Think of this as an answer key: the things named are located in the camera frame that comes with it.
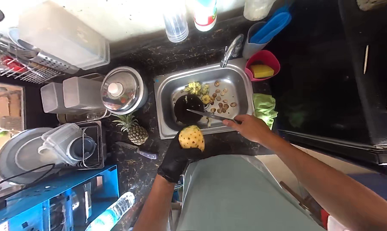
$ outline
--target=knife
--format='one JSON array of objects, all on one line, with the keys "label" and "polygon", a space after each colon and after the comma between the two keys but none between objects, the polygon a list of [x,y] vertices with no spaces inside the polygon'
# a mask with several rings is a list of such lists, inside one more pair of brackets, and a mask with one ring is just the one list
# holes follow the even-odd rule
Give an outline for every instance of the knife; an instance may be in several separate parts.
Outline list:
[{"label": "knife", "polygon": [[157,159],[157,155],[154,154],[154,153],[150,153],[150,152],[145,152],[145,151],[141,151],[139,149],[138,146],[135,146],[135,145],[132,145],[132,144],[127,144],[125,142],[115,142],[115,144],[121,146],[121,147],[124,147],[124,148],[129,148],[129,149],[136,149],[136,153],[139,153],[140,155],[143,155],[144,157],[147,157],[149,159],[152,159],[152,160],[156,160]]},{"label": "knife", "polygon": [[209,113],[207,111],[201,112],[201,111],[195,111],[195,110],[191,110],[191,109],[187,109],[187,110],[190,111],[190,112],[196,113],[198,115],[207,116],[207,117],[210,117],[210,118],[213,118],[213,119],[216,119],[216,120],[220,120],[220,121],[222,121],[222,120],[231,120],[231,121],[233,121],[233,122],[235,122],[237,124],[242,124],[242,122],[239,121],[239,120],[233,120],[233,119],[229,119],[229,118],[226,118],[226,117],[214,115],[214,114]]}]

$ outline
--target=pot lid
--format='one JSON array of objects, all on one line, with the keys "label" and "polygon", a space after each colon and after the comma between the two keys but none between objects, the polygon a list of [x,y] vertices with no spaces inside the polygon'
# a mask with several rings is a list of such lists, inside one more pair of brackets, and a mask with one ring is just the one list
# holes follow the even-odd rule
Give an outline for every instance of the pot lid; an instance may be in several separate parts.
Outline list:
[{"label": "pot lid", "polygon": [[130,112],[141,100],[142,88],[142,79],[134,68],[117,67],[110,71],[102,82],[102,102],[113,113]]}]

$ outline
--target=pink container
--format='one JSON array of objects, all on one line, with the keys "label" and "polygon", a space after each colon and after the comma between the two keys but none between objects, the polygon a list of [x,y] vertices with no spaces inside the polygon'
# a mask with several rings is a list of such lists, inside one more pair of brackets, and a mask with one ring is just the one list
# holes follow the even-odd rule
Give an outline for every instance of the pink container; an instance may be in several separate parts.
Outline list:
[{"label": "pink container", "polygon": [[256,65],[256,64],[264,64],[272,68],[273,76],[275,76],[280,71],[280,63],[278,59],[272,54],[272,52],[268,50],[258,51],[256,54],[252,55],[252,57],[249,58],[249,60],[246,62],[245,73],[248,75],[251,81],[255,81],[255,82],[263,81],[273,77],[273,76],[270,76],[266,78],[254,78],[253,73],[249,67],[251,65]]}]

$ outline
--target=yellow sponge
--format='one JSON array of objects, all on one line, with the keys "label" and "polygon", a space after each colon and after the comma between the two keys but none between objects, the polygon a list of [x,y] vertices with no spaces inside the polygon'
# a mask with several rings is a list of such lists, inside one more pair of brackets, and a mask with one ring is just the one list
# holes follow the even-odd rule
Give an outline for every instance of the yellow sponge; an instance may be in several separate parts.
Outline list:
[{"label": "yellow sponge", "polygon": [[267,65],[252,65],[250,66],[254,78],[266,78],[273,76],[273,69]]}]

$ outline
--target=dish towel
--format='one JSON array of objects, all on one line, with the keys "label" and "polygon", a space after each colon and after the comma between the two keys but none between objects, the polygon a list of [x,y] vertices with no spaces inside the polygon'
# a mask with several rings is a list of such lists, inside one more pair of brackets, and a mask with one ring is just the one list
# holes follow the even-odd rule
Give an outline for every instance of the dish towel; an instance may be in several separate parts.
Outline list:
[{"label": "dish towel", "polygon": [[254,93],[253,104],[255,106],[255,116],[263,120],[272,130],[274,118],[278,116],[278,112],[274,110],[275,98],[271,95]]}]

